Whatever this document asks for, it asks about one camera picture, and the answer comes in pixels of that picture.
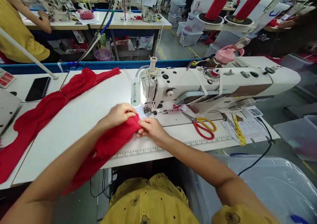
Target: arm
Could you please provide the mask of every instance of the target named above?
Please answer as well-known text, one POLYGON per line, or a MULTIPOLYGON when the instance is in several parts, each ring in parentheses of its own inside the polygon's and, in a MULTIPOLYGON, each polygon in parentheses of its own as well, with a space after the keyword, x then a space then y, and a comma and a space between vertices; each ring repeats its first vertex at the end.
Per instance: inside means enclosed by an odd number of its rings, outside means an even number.
POLYGON ((21 0, 7 0, 9 3, 12 4, 18 10, 20 13, 22 13, 27 19, 29 19, 31 22, 33 22, 35 25, 37 25, 39 28, 41 28, 43 31, 51 34, 52 29, 51 25, 48 19, 47 14, 43 11, 39 11, 39 15, 42 18, 40 20, 36 15, 34 15, 27 6, 25 6, 21 0))
POLYGON ((40 174, 10 208, 0 224, 38 224, 51 220, 56 200, 71 183, 96 141, 106 130, 122 124, 129 117, 135 116, 135 113, 135 109, 128 103, 112 108, 106 117, 40 174))
POLYGON ((223 205, 243 204, 258 214, 276 220, 250 187, 231 169, 212 155, 194 149, 169 136, 157 119, 143 119, 139 122, 142 129, 138 137, 149 136, 155 144, 165 149, 189 168, 193 169, 204 180, 216 188, 223 205))

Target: yellow tape measure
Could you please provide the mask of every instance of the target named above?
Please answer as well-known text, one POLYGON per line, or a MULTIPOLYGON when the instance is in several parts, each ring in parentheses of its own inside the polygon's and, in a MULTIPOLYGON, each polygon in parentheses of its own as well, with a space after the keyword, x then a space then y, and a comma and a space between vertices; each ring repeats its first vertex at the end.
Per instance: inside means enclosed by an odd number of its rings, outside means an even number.
POLYGON ((240 140, 240 146, 245 146, 247 144, 247 141, 245 140, 244 135, 239 127, 237 115, 235 113, 232 113, 232 118, 234 120, 235 133, 237 134, 238 139, 240 140))

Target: red and yellow scissors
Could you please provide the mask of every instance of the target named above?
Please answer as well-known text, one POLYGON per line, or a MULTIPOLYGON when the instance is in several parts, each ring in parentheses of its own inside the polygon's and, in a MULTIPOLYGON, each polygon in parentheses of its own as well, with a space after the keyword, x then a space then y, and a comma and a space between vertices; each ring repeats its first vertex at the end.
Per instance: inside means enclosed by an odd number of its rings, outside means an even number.
POLYGON ((183 113, 186 117, 188 117, 190 120, 193 121, 192 124, 194 125, 196 131, 198 132, 198 134, 199 134, 201 137, 203 137, 203 138, 205 138, 205 139, 207 139, 207 140, 212 140, 213 138, 215 138, 214 132, 217 130, 217 127, 216 127, 216 125, 215 125, 212 121, 208 120, 207 118, 193 118, 193 117, 187 115, 187 114, 184 113, 184 112, 182 112, 182 113, 183 113), (212 125, 212 128, 213 128, 213 129, 211 129, 209 126, 207 126, 207 125, 204 123, 204 121, 209 122, 209 123, 212 125), (206 136, 204 136, 204 135, 200 132, 200 130, 198 129, 198 127, 201 128, 201 129, 203 129, 204 131, 210 133, 211 137, 206 137, 206 136))

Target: sewing machine light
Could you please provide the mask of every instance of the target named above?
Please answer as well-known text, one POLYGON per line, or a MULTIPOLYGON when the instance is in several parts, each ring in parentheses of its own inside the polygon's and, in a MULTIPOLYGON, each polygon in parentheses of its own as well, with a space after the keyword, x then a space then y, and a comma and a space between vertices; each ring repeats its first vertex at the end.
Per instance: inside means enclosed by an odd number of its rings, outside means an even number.
POLYGON ((138 77, 134 78, 132 82, 132 91, 131 91, 131 105, 133 107, 138 107, 141 104, 141 85, 138 77))

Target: smartphone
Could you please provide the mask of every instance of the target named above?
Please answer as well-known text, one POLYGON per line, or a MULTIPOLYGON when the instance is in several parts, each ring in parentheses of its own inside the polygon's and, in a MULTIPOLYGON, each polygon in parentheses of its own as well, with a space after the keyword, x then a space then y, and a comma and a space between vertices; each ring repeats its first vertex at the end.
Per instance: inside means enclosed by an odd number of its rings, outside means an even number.
POLYGON ((35 79, 29 93, 26 96, 25 101, 31 102, 44 98, 47 92, 47 88, 49 87, 50 80, 50 77, 35 79))

